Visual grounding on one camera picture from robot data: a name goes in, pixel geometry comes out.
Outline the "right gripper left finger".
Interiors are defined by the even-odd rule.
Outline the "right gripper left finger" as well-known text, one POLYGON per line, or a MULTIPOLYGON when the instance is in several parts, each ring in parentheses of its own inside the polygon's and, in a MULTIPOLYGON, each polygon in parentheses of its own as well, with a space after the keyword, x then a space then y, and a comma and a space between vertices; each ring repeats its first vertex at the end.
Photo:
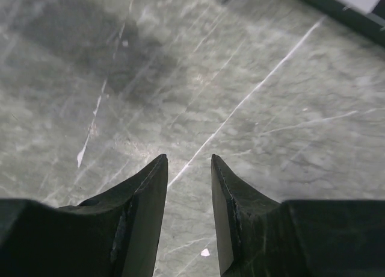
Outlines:
POLYGON ((168 160, 76 206, 1 200, 2 276, 152 276, 168 160))

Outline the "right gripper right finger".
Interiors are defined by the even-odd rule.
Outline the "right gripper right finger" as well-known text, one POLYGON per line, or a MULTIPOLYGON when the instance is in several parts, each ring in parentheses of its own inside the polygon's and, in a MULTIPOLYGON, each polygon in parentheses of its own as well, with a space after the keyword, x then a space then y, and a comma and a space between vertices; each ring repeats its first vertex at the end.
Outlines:
POLYGON ((276 202, 211 158, 221 276, 383 276, 384 202, 276 202))

